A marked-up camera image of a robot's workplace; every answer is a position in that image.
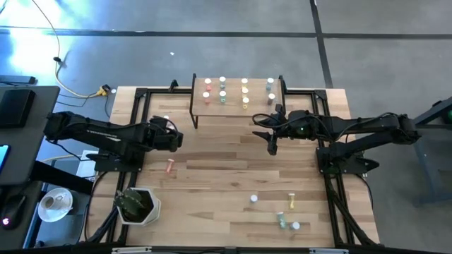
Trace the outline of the black computer mouse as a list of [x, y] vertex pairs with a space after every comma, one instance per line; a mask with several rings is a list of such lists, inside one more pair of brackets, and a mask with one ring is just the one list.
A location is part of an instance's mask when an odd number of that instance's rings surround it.
[[4, 230], [15, 229], [22, 221], [26, 196], [11, 196], [0, 210], [0, 226]]

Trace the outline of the black desk bar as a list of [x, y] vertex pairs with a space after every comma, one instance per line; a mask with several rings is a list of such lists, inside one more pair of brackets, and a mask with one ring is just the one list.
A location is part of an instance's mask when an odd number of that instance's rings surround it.
[[50, 183], [86, 195], [91, 195], [93, 189], [92, 181], [39, 161], [35, 161], [33, 165], [30, 180]]

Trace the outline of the phone with lit screen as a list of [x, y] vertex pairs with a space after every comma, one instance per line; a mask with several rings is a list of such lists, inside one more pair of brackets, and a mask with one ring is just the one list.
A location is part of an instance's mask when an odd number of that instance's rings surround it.
[[0, 173], [3, 171], [10, 150], [10, 145], [0, 145]]

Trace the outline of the dark flat bar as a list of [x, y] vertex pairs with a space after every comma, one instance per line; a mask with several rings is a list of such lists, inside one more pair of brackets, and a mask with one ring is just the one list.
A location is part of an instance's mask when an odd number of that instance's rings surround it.
[[0, 83], [14, 85], [34, 85], [37, 82], [34, 76], [0, 75]]

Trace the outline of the wooden shelf black frame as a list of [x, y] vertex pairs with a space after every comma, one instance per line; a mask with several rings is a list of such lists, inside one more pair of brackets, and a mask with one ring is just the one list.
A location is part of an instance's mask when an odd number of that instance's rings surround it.
[[[204, 103], [203, 93], [207, 92], [204, 83], [205, 79], [199, 78], [196, 74], [192, 75], [189, 113], [194, 127], [198, 126], [198, 118], [200, 116], [248, 117], [257, 113], [270, 114], [276, 104], [285, 105], [287, 87], [282, 76], [273, 78], [274, 84], [271, 91], [266, 90], [268, 78], [247, 78], [247, 88], [249, 90], [247, 94], [249, 98], [248, 109], [243, 109], [242, 107], [242, 78], [226, 78], [224, 91], [227, 94], [224, 104], [220, 102], [219, 77], [210, 78], [212, 80], [212, 90], [209, 92], [210, 104]], [[271, 105], [267, 104], [269, 93], [275, 94], [275, 100]]]

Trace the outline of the white coffee cup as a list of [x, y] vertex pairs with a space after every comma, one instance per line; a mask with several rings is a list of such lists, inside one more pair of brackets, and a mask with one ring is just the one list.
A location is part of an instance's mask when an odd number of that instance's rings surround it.
[[66, 207], [65, 196], [44, 196], [40, 206], [45, 210], [62, 210]]

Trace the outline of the white cup on saucer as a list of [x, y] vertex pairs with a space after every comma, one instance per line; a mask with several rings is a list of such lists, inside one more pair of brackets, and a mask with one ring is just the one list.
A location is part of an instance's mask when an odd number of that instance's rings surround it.
[[66, 207], [63, 208], [62, 210], [45, 210], [42, 209], [40, 204], [41, 201], [38, 205], [38, 215], [40, 217], [40, 219], [43, 222], [57, 222], [60, 219], [62, 219], [63, 217], [65, 217], [73, 208], [73, 195], [72, 193], [66, 189], [66, 188], [55, 188], [53, 190], [51, 190], [50, 192], [46, 193], [44, 196], [57, 196], [57, 195], [64, 195], [65, 196], [65, 202], [66, 202]]

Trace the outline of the succulent in white hexagonal pot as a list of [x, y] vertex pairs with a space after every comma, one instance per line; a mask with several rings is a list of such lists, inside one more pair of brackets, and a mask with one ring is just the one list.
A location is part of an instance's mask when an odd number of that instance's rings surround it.
[[114, 197], [121, 223], [145, 226], [158, 220], [161, 201], [149, 188], [130, 187], [118, 190]]

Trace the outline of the dark grey desk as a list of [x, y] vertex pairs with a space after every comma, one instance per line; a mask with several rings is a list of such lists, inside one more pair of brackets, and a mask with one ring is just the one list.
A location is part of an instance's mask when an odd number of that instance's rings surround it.
[[0, 128], [0, 145], [10, 151], [0, 171], [0, 186], [18, 185], [29, 179], [44, 137], [47, 115], [52, 113], [59, 96], [57, 86], [36, 86], [30, 113], [22, 128]]

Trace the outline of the white paper sheet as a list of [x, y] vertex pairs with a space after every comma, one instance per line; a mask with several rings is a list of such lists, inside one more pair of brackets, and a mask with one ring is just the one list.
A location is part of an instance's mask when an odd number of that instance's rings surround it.
[[78, 164], [76, 175], [82, 178], [92, 178], [96, 175], [96, 162], [89, 160], [88, 155], [96, 155], [98, 151], [84, 150], [81, 155], [81, 161]]

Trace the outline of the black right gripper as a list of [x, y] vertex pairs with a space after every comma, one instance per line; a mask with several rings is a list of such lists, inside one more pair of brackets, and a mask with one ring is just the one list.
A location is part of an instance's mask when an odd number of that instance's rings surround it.
[[[281, 127], [276, 128], [273, 134], [277, 138], [312, 140], [311, 117], [312, 114], [309, 111], [291, 111], [288, 115], [288, 120]], [[269, 132], [252, 131], [252, 133], [264, 140], [275, 140], [275, 136]]]

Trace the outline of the silver metal bracket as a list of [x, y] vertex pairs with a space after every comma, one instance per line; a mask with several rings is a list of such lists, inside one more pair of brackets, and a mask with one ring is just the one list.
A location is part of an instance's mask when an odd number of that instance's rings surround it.
[[309, 254], [349, 254], [349, 250], [340, 248], [310, 248]]
[[113, 248], [111, 254], [147, 254], [152, 253], [150, 246], [127, 246]]

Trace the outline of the black rectangular pad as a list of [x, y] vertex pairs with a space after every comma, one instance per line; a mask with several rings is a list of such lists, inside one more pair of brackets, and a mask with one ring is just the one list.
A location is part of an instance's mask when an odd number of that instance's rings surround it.
[[0, 101], [0, 128], [22, 128], [35, 98], [32, 90], [7, 90]]

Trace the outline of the blue-grey metal stand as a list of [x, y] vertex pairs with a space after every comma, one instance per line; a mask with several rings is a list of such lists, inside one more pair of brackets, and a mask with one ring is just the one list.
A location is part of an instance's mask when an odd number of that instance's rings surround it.
[[[432, 129], [451, 129], [452, 124], [429, 125], [429, 123], [444, 114], [452, 111], [452, 97], [436, 102], [426, 112], [420, 114], [414, 119], [418, 128], [432, 128]], [[422, 141], [419, 140], [413, 145], [417, 155], [418, 162], [427, 179], [427, 195], [415, 201], [416, 206], [429, 205], [436, 202], [452, 201], [452, 192], [446, 192], [444, 185], [440, 179], [438, 169], [434, 169], [428, 161], [427, 153], [424, 152]]]

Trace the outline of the black floor tape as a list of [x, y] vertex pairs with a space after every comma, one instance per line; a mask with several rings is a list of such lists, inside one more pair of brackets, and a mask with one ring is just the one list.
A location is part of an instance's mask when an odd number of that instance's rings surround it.
[[[12, 32], [41, 32], [43, 35], [92, 37], [256, 37], [256, 38], [315, 38], [315, 32], [164, 32], [121, 30], [78, 30], [0, 26], [0, 34]], [[323, 33], [326, 39], [344, 40], [452, 40], [452, 34], [371, 34]]]
[[311, 6], [311, 14], [314, 22], [314, 29], [316, 33], [316, 41], [319, 50], [319, 58], [321, 62], [321, 69], [323, 73], [323, 79], [326, 88], [333, 88], [333, 81], [331, 77], [330, 66], [328, 62], [328, 57], [326, 53], [326, 46], [323, 38], [322, 28], [321, 28], [321, 20], [319, 17], [319, 10], [317, 7], [316, 0], [309, 0]]

